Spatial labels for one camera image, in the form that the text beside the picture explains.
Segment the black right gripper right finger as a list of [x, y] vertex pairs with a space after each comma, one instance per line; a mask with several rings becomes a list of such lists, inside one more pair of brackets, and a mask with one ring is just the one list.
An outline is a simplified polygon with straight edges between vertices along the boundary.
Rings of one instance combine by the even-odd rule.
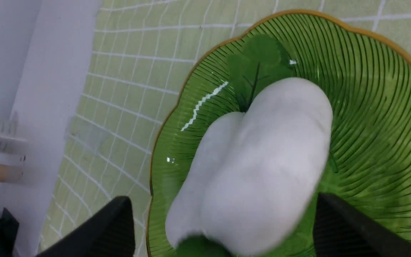
[[411, 257], [411, 243], [342, 198], [320, 193], [313, 245], [318, 257]]

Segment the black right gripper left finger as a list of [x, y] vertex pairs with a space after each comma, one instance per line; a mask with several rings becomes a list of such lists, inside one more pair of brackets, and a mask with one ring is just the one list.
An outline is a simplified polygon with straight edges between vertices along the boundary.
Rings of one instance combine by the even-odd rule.
[[117, 196], [38, 257], [132, 257], [136, 251], [132, 202]]

